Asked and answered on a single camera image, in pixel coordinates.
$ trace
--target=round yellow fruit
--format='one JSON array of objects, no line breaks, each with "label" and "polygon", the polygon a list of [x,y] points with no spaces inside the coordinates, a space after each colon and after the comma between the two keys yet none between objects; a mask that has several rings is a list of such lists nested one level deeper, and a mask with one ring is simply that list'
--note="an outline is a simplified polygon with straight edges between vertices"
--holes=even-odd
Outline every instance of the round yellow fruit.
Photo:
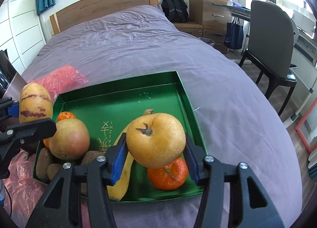
[{"label": "round yellow fruit", "polygon": [[179,158],[185,148],[186,137],[177,118],[157,113],[132,121],[126,132],[126,144],[139,164],[161,168]]},{"label": "round yellow fruit", "polygon": [[20,95],[20,123],[52,118],[53,105],[50,94],[40,84],[25,85]]},{"label": "round yellow fruit", "polygon": [[89,149],[89,133],[79,119],[64,119],[56,123],[56,133],[48,139],[50,152],[63,160],[75,160]]}]

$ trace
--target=black cable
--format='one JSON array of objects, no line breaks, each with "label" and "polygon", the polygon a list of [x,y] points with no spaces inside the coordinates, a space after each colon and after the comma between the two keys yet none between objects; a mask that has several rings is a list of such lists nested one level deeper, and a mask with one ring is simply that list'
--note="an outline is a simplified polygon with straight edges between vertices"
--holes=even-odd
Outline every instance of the black cable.
[{"label": "black cable", "polygon": [[8,192],[7,187],[4,185],[4,183],[3,183],[3,186],[4,186],[4,189],[7,192],[9,199],[10,199],[10,215],[9,215],[9,217],[11,217],[11,215],[12,215],[12,199],[11,199],[10,193]]}]

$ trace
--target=chair back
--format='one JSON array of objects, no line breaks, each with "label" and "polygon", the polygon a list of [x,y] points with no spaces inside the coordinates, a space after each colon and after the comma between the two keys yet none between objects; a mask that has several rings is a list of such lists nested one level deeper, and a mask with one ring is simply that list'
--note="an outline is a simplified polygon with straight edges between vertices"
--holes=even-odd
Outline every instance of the chair back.
[{"label": "chair back", "polygon": [[276,76],[286,79],[294,44],[290,17],[271,2],[253,0],[248,51]]}]

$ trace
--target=silver screw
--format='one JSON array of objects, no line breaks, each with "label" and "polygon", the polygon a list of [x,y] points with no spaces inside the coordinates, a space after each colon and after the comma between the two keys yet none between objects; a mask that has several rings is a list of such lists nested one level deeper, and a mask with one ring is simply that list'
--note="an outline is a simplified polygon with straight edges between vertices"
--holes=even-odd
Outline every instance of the silver screw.
[{"label": "silver screw", "polygon": [[245,162],[241,162],[241,163],[239,164],[239,167],[240,167],[241,169],[247,169],[247,168],[248,168],[248,164],[245,163]]},{"label": "silver screw", "polygon": [[99,156],[99,157],[97,157],[97,161],[98,162],[103,162],[103,161],[105,161],[106,160],[106,157],[105,156]]},{"label": "silver screw", "polygon": [[205,156],[205,160],[206,160],[207,162],[213,162],[213,161],[215,161],[215,159],[214,159],[212,156]]},{"label": "silver screw", "polygon": [[64,169],[69,169],[71,166],[72,166],[71,163],[65,163],[65,164],[63,164],[63,168],[64,168]]}]

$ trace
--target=banana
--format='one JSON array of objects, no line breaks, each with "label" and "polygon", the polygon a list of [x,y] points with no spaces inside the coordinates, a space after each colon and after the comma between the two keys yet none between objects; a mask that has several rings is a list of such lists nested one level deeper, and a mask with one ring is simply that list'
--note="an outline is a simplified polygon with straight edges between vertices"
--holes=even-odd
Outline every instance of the banana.
[{"label": "banana", "polygon": [[[153,109],[147,109],[143,113],[144,116],[150,115],[150,114],[153,114]],[[128,130],[130,123],[120,133],[114,145],[117,145],[122,133]],[[123,166],[120,180],[118,180],[114,186],[107,186],[109,199],[120,201],[123,198],[123,196],[126,194],[126,191],[128,190],[128,186],[129,186],[130,173],[131,173],[133,160],[134,159],[132,155],[130,154],[130,152],[128,152],[128,155],[126,157],[126,162],[124,163],[124,166]]]}]

